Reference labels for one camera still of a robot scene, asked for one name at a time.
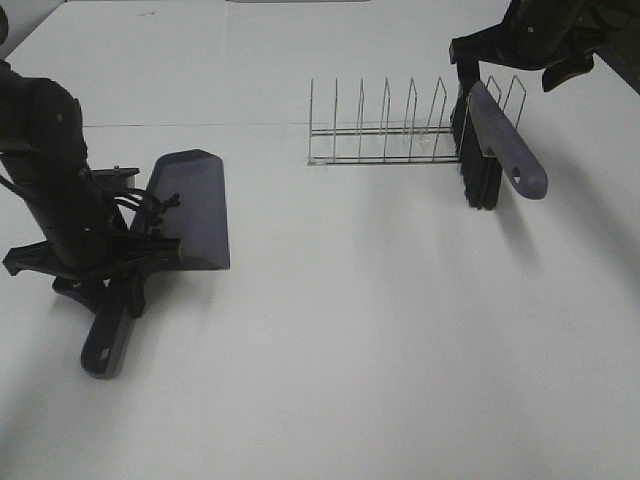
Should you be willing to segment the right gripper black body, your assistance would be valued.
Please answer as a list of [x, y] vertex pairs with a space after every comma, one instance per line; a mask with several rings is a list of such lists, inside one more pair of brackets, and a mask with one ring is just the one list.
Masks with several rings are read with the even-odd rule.
[[521, 70], [584, 68], [638, 17], [637, 1], [512, 1], [498, 24], [452, 39], [449, 58]]

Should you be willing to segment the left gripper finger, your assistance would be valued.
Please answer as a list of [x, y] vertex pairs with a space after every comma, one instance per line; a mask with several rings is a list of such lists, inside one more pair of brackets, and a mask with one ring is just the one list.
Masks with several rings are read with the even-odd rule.
[[56, 293], [78, 302], [93, 313], [100, 308], [99, 280], [74, 281], [56, 277], [52, 287]]
[[132, 318], [140, 318], [146, 306], [145, 282], [141, 270], [130, 270], [113, 277], [107, 286], [104, 305], [109, 308], [120, 306]]

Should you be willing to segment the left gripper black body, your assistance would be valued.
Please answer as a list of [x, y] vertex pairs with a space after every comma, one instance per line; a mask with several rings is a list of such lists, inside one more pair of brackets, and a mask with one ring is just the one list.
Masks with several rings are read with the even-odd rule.
[[1, 183], [24, 201], [45, 237], [8, 251], [3, 264], [10, 275], [108, 280], [177, 260], [180, 241], [160, 226], [181, 195], [135, 187], [137, 168], [9, 167], [7, 173]]

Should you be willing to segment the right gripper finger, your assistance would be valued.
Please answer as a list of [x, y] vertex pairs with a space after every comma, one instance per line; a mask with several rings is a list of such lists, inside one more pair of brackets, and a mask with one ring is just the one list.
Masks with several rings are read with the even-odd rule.
[[593, 68], [592, 52], [547, 58], [544, 60], [541, 78], [543, 91], [550, 92], [575, 77], [591, 72]]
[[479, 81], [479, 62], [475, 59], [462, 58], [456, 62], [458, 77], [458, 93], [468, 94], [474, 84]]

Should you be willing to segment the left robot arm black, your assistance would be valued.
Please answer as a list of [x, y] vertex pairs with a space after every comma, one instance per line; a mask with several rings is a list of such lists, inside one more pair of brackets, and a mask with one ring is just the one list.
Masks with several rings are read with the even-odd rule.
[[48, 78], [1, 64], [2, 185], [20, 197], [44, 240], [9, 250], [10, 275], [54, 277], [58, 292], [97, 311], [115, 288], [141, 316], [144, 283], [178, 258], [180, 242], [159, 231], [179, 194], [161, 200], [128, 183], [127, 170], [92, 170], [78, 99]]

